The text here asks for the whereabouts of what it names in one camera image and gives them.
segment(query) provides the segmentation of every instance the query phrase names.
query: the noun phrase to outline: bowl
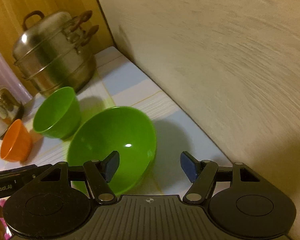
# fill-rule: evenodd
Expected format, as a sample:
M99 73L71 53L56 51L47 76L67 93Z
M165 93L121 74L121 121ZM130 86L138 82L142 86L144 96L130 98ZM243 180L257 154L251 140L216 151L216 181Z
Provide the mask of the bowl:
M0 158L8 162L24 162L32 150L32 139L20 119L10 125L2 140Z
M50 138L66 139L79 128L80 106L72 87L53 92L40 106L33 120L33 129Z
M127 106L108 108L85 122L70 144L70 166L103 160L112 151L120 155L119 168L109 183L118 196L142 178L156 152L155 129L143 112ZM85 192L84 184L74 183Z

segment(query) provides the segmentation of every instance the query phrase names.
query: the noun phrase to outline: silver screw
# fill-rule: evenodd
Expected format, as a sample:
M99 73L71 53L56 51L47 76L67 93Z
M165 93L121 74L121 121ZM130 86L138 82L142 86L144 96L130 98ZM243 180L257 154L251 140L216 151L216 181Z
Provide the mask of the silver screw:
M102 201L111 201L114 199L114 196L109 193L103 193L98 196L98 199L100 199Z
M199 201L201 198L202 198L201 195L197 193L190 193L186 195L186 199L190 201Z

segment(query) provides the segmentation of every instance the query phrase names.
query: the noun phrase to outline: pot lid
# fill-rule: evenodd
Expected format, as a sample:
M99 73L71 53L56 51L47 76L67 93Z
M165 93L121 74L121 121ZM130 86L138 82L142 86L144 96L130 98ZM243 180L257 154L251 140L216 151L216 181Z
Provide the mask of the pot lid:
M26 20L33 15L39 15L41 20L28 29ZM59 11L46 17L41 11L33 11L26 15L22 25L25 32L13 46L12 54L15 60L21 59L42 41L61 31L61 27L71 19L71 15L64 11Z

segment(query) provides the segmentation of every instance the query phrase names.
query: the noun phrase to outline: table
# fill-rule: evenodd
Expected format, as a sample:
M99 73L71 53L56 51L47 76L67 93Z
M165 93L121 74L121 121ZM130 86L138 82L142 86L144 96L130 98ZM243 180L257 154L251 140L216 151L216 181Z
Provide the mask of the table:
M182 197L191 186L180 167L182 151L190 152L198 160L209 159L217 162L219 166L232 166L194 121L116 48L109 47L95 57L97 71L77 94L82 121L112 106L132 106L150 117L157 133L157 154L153 168L129 194L179 194ZM32 129L34 115L43 101L44 97L37 94L25 106L22 121L34 141L28 160L25 163L9 163L0 159L0 171L30 164L55 164L66 160L70 139L62 141L42 137ZM215 192L225 187L229 187L229 183L218 182Z

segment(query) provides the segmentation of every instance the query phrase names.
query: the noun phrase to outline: large green bowl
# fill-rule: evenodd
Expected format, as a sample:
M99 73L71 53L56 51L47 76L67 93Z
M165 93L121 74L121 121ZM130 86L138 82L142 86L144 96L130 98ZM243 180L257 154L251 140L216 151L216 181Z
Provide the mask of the large green bowl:
M70 144L67 161L70 166L79 166L103 160L112 151L119 152L120 165L109 186L120 195L141 179L154 159L156 136L151 120L132 107L108 108L80 127Z
M50 138L65 139L73 135L81 121L80 106L72 87L53 92L40 106L33 129Z

